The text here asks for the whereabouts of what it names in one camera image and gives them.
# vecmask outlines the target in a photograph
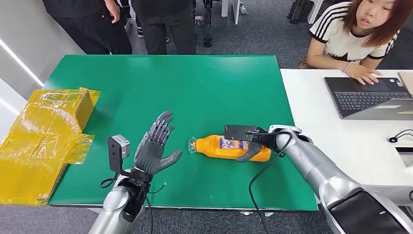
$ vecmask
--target woman's hand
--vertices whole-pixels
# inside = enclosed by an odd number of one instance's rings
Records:
[[[372,74],[381,76],[380,72],[355,63],[350,64],[349,68],[347,68],[346,74],[353,79],[358,80],[363,85],[366,84],[365,82],[369,84],[378,82],[378,79],[375,78]]]

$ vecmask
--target brown hair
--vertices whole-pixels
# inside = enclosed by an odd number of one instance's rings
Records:
[[[349,33],[353,26],[357,26],[356,12],[364,0],[353,0],[348,14],[343,18],[344,31]],[[398,30],[403,26],[413,9],[413,0],[396,0],[389,19],[381,26],[375,28],[363,46],[378,47],[388,43]]]

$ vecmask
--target striped sleeve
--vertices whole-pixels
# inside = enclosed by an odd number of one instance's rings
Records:
[[[371,59],[382,59],[386,56],[386,54],[389,53],[390,49],[393,48],[394,43],[397,40],[397,37],[400,33],[400,30],[393,36],[393,38],[390,40],[389,43],[384,44],[376,49],[374,49],[369,55],[368,57]]]
[[[310,28],[309,34],[321,43],[326,43],[334,32],[337,23],[348,13],[350,2],[342,2],[327,8]]]

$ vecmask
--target bottle label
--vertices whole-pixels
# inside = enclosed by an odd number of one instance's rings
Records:
[[[247,150],[248,149],[248,141],[245,141],[245,140],[226,140],[224,138],[220,138],[220,148],[221,149]]]

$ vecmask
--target green tabletop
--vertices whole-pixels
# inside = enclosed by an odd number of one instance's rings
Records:
[[[101,205],[112,177],[107,137],[122,134],[131,157],[143,134],[164,110],[176,129],[165,148],[184,153],[156,174],[149,195],[155,207],[254,208],[248,184],[265,163],[238,163],[188,152],[191,137],[222,135],[224,125],[294,125],[275,56],[65,56],[44,89],[100,90],[84,133],[95,135],[82,165],[66,169],[50,204]],[[253,185],[260,208],[317,210],[315,197],[288,158],[279,158]]]

